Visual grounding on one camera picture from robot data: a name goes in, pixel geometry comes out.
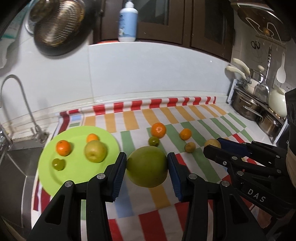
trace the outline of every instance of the metal spatula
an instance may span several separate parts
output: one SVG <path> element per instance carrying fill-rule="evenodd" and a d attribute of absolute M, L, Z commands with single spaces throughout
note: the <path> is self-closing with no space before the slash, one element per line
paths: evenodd
<path fill-rule="evenodd" d="M 266 85 L 266 80 L 267 80 L 267 75 L 270 67 L 271 55 L 272 55 L 272 49 L 271 49 L 271 46 L 269 46 L 265 78 L 262 81 L 262 83 L 259 83 L 258 85 L 256 85 L 254 89 L 254 96 L 257 97 L 263 103 L 267 103 L 268 97 L 269 97 L 269 88 Z"/>

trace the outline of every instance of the green apple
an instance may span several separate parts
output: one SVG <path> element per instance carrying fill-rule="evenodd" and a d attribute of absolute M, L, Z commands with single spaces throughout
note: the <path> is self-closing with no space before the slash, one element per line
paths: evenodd
<path fill-rule="evenodd" d="M 99 140 L 90 141 L 84 147 L 84 155 L 91 162 L 102 162 L 107 155 L 107 147 Z"/>
<path fill-rule="evenodd" d="M 134 184 L 156 187 L 164 182 L 168 174 L 166 155 L 155 146 L 140 147 L 128 157 L 126 171 Z"/>

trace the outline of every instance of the blue stripe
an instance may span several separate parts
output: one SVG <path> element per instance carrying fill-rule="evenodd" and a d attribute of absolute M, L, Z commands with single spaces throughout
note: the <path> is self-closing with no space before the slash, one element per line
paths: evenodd
<path fill-rule="evenodd" d="M 81 120 L 81 114 L 71 115 L 70 118 L 71 118 L 71 121 L 79 121 Z"/>
<path fill-rule="evenodd" d="M 128 188 L 124 178 L 121 184 L 119 196 L 114 202 L 118 218 L 134 216 L 131 200 L 128 195 Z"/>

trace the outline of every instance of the faucet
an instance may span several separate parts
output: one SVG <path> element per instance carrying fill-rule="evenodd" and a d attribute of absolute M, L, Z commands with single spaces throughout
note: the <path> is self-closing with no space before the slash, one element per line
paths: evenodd
<path fill-rule="evenodd" d="M 32 114 L 32 111 L 29 107 L 29 104 L 28 104 L 28 101 L 27 101 L 27 97 L 26 97 L 26 94 L 25 94 L 25 91 L 24 91 L 24 87 L 22 85 L 22 82 L 21 80 L 14 74 L 10 74 L 8 76 L 5 77 L 5 79 L 3 80 L 2 84 L 1 84 L 1 87 L 0 87 L 0 108 L 2 107 L 2 101 L 1 101 L 1 93 L 2 93 L 2 88 L 3 88 L 3 85 L 5 83 L 6 80 L 10 79 L 10 78 L 13 78 L 17 81 L 17 83 L 19 84 L 20 86 L 20 89 L 22 91 L 22 96 L 24 98 L 24 101 L 25 101 L 25 104 L 26 104 L 26 107 L 27 107 L 27 110 L 29 112 L 29 115 L 31 117 L 31 120 L 32 122 L 34 123 L 34 126 L 35 126 L 35 131 L 36 131 L 36 139 L 40 142 L 40 143 L 44 143 L 47 139 L 47 135 L 41 130 L 40 126 L 37 125 L 34 117 L 33 117 L 33 114 Z M 3 144 L 3 141 L 1 141 L 1 139 L 3 139 L 3 136 L 4 138 L 6 139 L 6 141 L 8 142 L 8 146 L 11 146 L 12 144 L 12 140 L 9 138 L 8 134 L 6 133 L 6 131 L 4 130 L 4 128 L 2 127 L 2 125 L 0 124 L 0 142 Z"/>

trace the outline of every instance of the brown cabinet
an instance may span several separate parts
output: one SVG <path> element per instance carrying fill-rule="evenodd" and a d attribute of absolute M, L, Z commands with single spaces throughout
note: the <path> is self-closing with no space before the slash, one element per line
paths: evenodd
<path fill-rule="evenodd" d="M 94 42 L 117 40 L 118 17 L 127 0 L 105 0 Z M 133 0 L 137 39 L 167 42 L 231 59 L 234 15 L 228 0 Z"/>

